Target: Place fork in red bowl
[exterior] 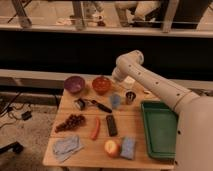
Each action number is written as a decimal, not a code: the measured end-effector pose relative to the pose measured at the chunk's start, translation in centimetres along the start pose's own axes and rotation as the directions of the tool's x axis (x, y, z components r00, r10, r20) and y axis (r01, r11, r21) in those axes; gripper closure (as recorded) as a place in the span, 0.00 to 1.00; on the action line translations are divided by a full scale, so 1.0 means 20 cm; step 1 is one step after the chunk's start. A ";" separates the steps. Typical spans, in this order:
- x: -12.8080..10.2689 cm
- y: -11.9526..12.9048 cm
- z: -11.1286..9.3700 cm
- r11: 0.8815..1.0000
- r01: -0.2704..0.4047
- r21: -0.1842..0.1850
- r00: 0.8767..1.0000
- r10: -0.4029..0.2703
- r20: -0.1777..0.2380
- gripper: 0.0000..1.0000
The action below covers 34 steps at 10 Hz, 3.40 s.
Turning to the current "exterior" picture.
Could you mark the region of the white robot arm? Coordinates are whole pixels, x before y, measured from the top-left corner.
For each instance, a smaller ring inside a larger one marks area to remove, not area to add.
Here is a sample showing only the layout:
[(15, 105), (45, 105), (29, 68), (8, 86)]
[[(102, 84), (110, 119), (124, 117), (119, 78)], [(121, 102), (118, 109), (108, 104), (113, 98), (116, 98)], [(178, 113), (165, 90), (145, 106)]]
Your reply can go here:
[(161, 99), (178, 116), (174, 171), (213, 171), (213, 97), (200, 96), (142, 66), (143, 53), (120, 55), (112, 77), (130, 76)]

